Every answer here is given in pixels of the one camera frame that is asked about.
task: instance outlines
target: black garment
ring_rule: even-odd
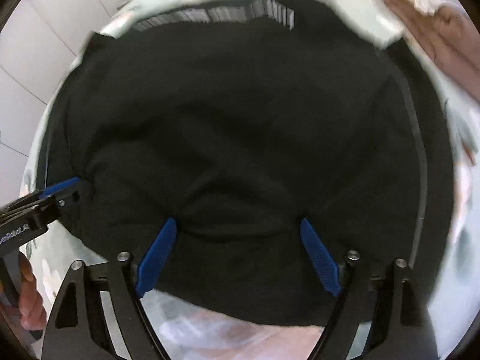
[[[62,221],[107,259],[173,216],[157,288],[272,325],[324,325],[335,301],[301,243],[302,218],[336,261],[355,249],[381,275],[410,258],[427,193],[414,271],[428,296],[453,207],[433,86],[403,42],[381,52],[322,4],[277,4],[289,11],[246,23],[164,16],[118,40],[95,36],[57,96],[38,179],[48,158],[49,185],[94,184],[92,202]]]

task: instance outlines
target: human hand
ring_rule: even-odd
[[[32,272],[32,265],[23,253],[18,255],[18,266],[22,275],[19,291],[18,309],[3,306],[9,315],[20,317],[20,324],[26,330],[43,330],[47,324],[47,313],[43,307],[42,296],[37,291],[37,279]]]

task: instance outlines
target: silver screw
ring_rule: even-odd
[[[349,250],[346,254],[346,258],[348,258],[350,261],[358,261],[360,260],[360,253],[358,253],[356,250]]]
[[[120,252],[117,256],[117,260],[121,263],[127,261],[130,258],[130,253],[127,251]]]
[[[395,264],[397,264],[397,266],[400,267],[400,268],[406,268],[407,267],[407,262],[404,259],[396,259]]]
[[[76,271],[77,269],[82,268],[83,266],[83,261],[81,259],[78,259],[77,261],[74,261],[71,263],[71,268]]]

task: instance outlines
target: folded clothing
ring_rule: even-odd
[[[52,108],[45,174],[93,183],[61,221],[107,259],[173,217],[156,288],[263,325],[324,326],[335,303],[303,218],[338,263],[409,260],[427,297],[453,207],[446,121],[415,57],[314,0],[196,5],[94,36]]]

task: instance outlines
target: metal bolt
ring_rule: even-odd
[[[76,271],[77,269],[82,268],[83,266],[83,261],[81,259],[78,259],[77,261],[74,261],[71,263],[71,268]]]
[[[127,261],[130,258],[130,253],[127,251],[120,252],[117,256],[117,260],[123,263],[124,261]]]
[[[396,259],[395,264],[397,264],[397,266],[400,267],[400,268],[406,268],[407,267],[407,262],[404,259]]]
[[[349,250],[346,254],[346,258],[348,258],[350,261],[358,261],[360,260],[360,253],[358,253],[356,250]]]

